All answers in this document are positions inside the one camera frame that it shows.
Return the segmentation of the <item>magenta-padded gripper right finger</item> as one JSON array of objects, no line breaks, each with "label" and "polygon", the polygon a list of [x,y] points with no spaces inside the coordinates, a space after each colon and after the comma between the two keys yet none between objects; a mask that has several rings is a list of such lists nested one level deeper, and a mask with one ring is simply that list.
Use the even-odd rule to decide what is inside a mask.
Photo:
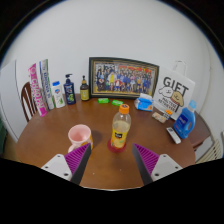
[{"label": "magenta-padded gripper right finger", "polygon": [[144,185],[148,185],[182,169],[167,154],[158,155],[138,144],[133,144],[132,154],[136,160]]}]

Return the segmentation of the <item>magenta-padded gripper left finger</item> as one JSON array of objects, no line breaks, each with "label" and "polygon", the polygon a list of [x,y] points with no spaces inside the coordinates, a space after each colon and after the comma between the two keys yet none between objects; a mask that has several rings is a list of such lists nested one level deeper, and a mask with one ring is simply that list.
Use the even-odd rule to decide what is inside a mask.
[{"label": "magenta-padded gripper left finger", "polygon": [[91,144],[87,143],[66,155],[56,154],[42,169],[79,185],[90,155]]}]

